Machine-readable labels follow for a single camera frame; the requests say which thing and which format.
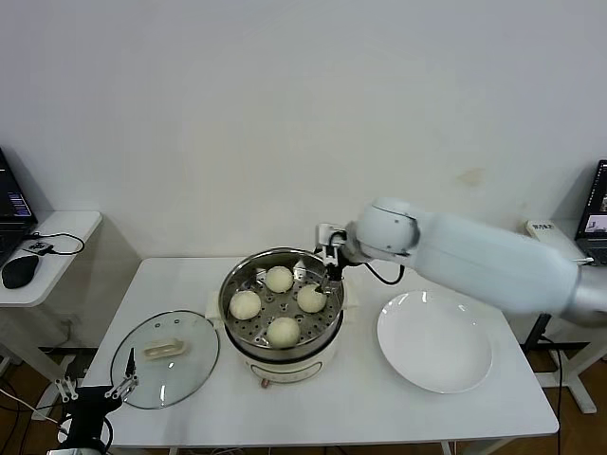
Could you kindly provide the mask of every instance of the laptop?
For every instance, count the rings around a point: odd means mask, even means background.
[[[0,149],[0,266],[38,223]]]
[[[576,232],[579,248],[595,265],[607,265],[607,159],[598,162],[595,179]]]

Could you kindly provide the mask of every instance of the white table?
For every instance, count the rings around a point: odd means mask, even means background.
[[[148,259],[110,325],[83,381],[109,384],[110,363],[123,338],[151,316],[176,309],[204,314],[238,258]],[[377,264],[380,273],[397,273]],[[460,394],[424,391],[399,376],[377,342],[377,315],[390,298],[436,288],[408,271],[398,286],[378,282],[365,268],[345,272],[358,293],[354,323],[344,324],[340,346],[325,370],[304,382],[271,385],[237,356],[224,332],[209,380],[181,403],[161,410],[128,405],[109,415],[118,447],[319,446],[418,443],[514,438],[553,433],[558,422],[504,316],[467,300],[478,310],[494,349],[494,364],[478,388]],[[489,453],[504,441],[476,443]]]
[[[97,211],[51,211],[39,212],[36,216],[38,226],[34,230],[41,234],[68,232],[85,242],[101,221],[101,215]],[[57,251],[73,251],[80,246],[76,240],[66,237],[53,237],[46,241],[53,244]],[[10,258],[29,254],[31,253],[17,249]],[[42,303],[75,257],[45,255],[41,258],[34,278],[28,285],[19,289],[7,289],[0,284],[0,308],[31,308]],[[29,340],[25,328],[17,327],[5,318],[4,322],[0,326],[0,344],[21,357],[51,382],[64,375],[64,369],[44,355]]]

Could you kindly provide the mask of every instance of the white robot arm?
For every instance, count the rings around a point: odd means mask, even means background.
[[[579,267],[522,235],[398,199],[376,199],[345,229],[318,225],[317,244],[327,267],[325,292],[346,265],[380,259],[510,313],[607,325],[607,275],[597,267]]]

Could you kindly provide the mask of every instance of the black mouse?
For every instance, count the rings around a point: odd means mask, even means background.
[[[34,278],[36,266],[40,262],[38,256],[24,256],[13,259],[2,268],[2,283],[7,289],[23,287]]]

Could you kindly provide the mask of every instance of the steamed bun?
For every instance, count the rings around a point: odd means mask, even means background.
[[[230,313],[237,319],[245,320],[257,316],[262,309],[262,301],[253,291],[237,292],[230,300]]]
[[[297,295],[297,304],[306,313],[318,313],[326,305],[326,296],[316,292],[317,287],[317,284],[308,284]]]
[[[273,348],[290,348],[300,338],[300,326],[294,318],[276,318],[269,324],[266,338]]]
[[[272,267],[266,273],[266,286],[270,291],[283,293],[288,291],[293,285],[293,272],[288,268],[278,265]]]

